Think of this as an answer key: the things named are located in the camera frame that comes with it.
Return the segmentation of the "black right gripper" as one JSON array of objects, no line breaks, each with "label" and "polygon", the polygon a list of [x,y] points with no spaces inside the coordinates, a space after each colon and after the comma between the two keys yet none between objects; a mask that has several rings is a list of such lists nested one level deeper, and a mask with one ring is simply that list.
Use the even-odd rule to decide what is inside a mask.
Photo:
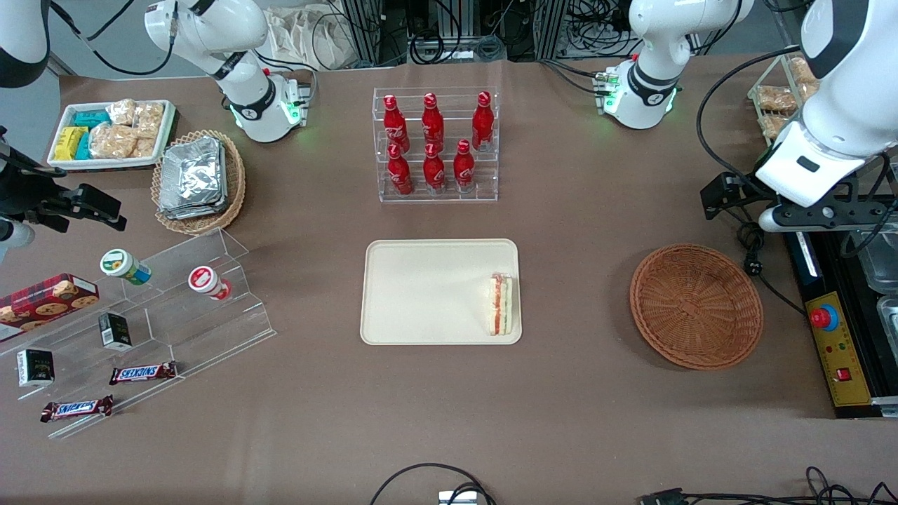
[{"label": "black right gripper", "polygon": [[[119,232],[126,229],[128,220],[119,215],[121,202],[108,193],[86,183],[68,191],[55,182],[57,173],[40,169],[35,160],[10,147],[4,137],[1,157],[2,217],[40,224],[58,233],[67,233],[70,220],[90,220]],[[63,208],[65,199],[72,208]]]}]

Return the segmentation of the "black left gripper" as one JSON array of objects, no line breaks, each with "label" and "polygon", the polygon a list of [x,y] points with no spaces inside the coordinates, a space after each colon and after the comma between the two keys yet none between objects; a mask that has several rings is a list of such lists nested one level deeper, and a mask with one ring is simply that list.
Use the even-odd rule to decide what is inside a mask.
[{"label": "black left gripper", "polygon": [[[757,195],[750,177],[732,172],[721,173],[721,182],[710,182],[699,193],[705,220],[737,204],[739,196]],[[759,224],[766,231],[870,231],[895,199],[896,182],[886,178],[875,187],[872,176],[851,175],[808,207],[780,197],[761,213]]]}]

